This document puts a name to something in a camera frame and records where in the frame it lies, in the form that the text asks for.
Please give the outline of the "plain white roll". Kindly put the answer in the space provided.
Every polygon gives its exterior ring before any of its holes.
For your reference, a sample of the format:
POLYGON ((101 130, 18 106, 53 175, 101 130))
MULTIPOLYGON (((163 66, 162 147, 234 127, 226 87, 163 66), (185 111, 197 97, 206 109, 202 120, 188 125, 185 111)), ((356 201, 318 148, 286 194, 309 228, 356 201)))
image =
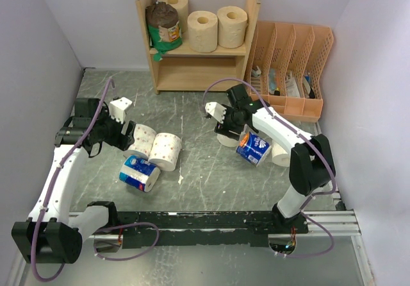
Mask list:
POLYGON ((288 154, 278 143, 274 142, 271 150, 272 162, 281 167, 290 166, 290 154, 288 154))
POLYGON ((225 147, 237 147, 239 144, 239 140, 229 138, 225 135, 217 133, 217 140, 220 142, 221 145, 225 147))

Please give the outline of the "beige paper roll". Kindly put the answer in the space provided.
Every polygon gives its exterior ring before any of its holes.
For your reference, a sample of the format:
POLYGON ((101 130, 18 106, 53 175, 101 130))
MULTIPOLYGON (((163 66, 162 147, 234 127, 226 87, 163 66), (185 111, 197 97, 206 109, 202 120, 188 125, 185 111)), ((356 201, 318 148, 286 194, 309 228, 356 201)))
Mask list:
POLYGON ((234 49, 243 44, 247 27, 247 13, 237 6, 221 7, 218 17, 218 44, 234 49))
POLYGON ((179 16, 179 27, 182 33, 188 29, 188 0, 158 0, 170 4, 177 10, 179 16))
POLYGON ((192 50, 211 53, 218 46, 218 18, 208 11, 194 11, 188 16, 188 41, 192 50))

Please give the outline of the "green brown paper roll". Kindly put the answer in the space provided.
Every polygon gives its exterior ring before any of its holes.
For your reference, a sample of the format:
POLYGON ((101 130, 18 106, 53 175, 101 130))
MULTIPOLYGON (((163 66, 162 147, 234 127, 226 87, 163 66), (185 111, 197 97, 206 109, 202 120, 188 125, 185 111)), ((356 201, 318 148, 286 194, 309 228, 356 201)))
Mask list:
POLYGON ((177 49, 183 43, 177 10, 163 1, 157 1, 145 9, 145 19, 150 45, 156 50, 153 60, 159 62, 165 53, 177 49))

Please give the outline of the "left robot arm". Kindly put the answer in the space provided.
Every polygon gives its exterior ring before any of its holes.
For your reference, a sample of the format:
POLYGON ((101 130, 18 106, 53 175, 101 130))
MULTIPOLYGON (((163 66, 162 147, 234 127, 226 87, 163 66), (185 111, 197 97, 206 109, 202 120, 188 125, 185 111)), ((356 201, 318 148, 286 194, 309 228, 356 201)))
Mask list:
POLYGON ((27 263, 73 264, 89 236, 98 230, 105 234, 118 230, 114 202, 93 201, 74 218, 69 217, 70 204, 94 145, 125 151, 134 142, 136 124, 126 121, 132 107, 126 97, 109 103, 98 98, 76 99, 74 114, 55 136, 53 162, 42 193, 28 218, 12 228, 12 238, 27 263))

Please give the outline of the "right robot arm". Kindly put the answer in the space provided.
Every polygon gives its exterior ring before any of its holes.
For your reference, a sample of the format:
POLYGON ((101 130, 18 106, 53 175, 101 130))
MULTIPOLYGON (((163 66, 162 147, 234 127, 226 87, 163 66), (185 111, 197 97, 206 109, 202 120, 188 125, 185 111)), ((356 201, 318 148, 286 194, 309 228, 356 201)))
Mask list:
POLYGON ((217 121, 215 132, 238 140, 245 127, 264 133, 280 146, 289 160, 290 186, 274 205, 272 227, 286 233, 294 218, 328 183, 335 184, 336 169, 328 138, 305 132, 279 115, 262 97, 253 100, 245 82, 227 90, 228 105, 204 103, 207 117, 217 121))

